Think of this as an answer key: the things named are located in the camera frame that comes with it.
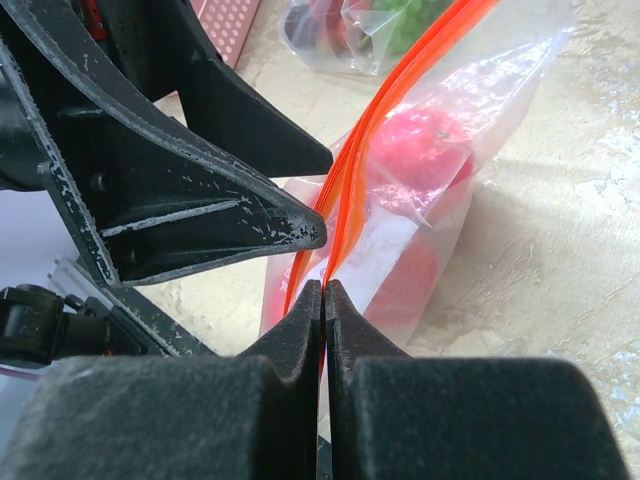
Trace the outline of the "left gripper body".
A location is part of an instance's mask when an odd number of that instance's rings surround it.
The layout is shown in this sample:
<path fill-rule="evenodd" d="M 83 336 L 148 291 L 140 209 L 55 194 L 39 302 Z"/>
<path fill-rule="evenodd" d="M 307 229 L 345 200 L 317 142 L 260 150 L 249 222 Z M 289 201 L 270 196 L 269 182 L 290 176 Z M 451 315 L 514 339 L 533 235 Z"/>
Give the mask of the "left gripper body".
<path fill-rule="evenodd" d="M 1 362 L 39 369 L 71 356 L 191 357 L 210 349 L 133 288 L 91 279 L 40 185 L 41 154 L 1 152 Z"/>

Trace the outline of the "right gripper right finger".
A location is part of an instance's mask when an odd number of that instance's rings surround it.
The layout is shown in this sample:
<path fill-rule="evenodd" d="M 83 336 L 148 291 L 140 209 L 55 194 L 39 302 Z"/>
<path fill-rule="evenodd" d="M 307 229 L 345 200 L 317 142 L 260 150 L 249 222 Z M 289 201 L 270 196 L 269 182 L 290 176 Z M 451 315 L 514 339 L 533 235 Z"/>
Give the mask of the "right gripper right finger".
<path fill-rule="evenodd" d="M 325 291 L 337 479 L 626 479 L 590 382 L 550 358 L 414 358 Z"/>

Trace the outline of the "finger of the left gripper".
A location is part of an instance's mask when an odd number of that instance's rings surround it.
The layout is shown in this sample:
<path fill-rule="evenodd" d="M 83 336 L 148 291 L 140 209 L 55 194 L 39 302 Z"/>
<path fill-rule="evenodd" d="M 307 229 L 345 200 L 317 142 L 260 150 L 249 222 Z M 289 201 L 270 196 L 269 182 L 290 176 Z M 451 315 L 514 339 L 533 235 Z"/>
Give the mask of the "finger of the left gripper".
<path fill-rule="evenodd" d="M 329 149 L 225 64 L 187 1 L 77 1 L 74 11 L 151 102 L 179 96 L 188 128 L 267 177 L 320 175 Z"/>
<path fill-rule="evenodd" d="M 1 5 L 1 152 L 41 154 L 40 185 L 105 286 L 161 283 L 326 242 L 319 214 L 149 101 L 74 11 Z"/>

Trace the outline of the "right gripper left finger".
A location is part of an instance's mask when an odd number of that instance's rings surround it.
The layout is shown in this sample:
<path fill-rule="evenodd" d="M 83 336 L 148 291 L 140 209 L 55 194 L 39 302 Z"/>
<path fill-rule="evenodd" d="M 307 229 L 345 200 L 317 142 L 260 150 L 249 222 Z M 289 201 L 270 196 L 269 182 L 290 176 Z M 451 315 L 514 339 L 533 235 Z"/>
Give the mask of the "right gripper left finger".
<path fill-rule="evenodd" d="M 5 479 L 312 479 L 321 287 L 234 357 L 76 356 L 36 383 Z"/>

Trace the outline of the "pink perforated plastic basket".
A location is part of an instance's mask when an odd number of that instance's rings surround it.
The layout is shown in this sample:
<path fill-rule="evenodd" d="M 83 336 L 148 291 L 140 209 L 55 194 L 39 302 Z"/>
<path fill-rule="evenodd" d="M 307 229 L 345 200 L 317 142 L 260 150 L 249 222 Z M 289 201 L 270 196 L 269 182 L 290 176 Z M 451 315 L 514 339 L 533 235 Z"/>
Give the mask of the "pink perforated plastic basket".
<path fill-rule="evenodd" d="M 223 61 L 235 69 L 260 0 L 191 0 L 197 18 Z"/>

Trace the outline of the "orange zip bag with apples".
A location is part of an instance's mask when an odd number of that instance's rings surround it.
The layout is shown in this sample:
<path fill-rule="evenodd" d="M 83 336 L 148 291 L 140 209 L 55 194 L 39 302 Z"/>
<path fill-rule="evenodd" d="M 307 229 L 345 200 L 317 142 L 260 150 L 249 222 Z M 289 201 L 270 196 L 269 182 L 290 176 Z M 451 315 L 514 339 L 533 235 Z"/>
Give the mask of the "orange zip bag with apples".
<path fill-rule="evenodd" d="M 310 280 L 339 281 L 398 345 L 458 241 L 477 171 L 522 123 L 574 27 L 567 1 L 456 1 L 401 58 L 325 176 L 288 192 L 326 222 L 325 246 L 269 260 L 262 332 Z"/>

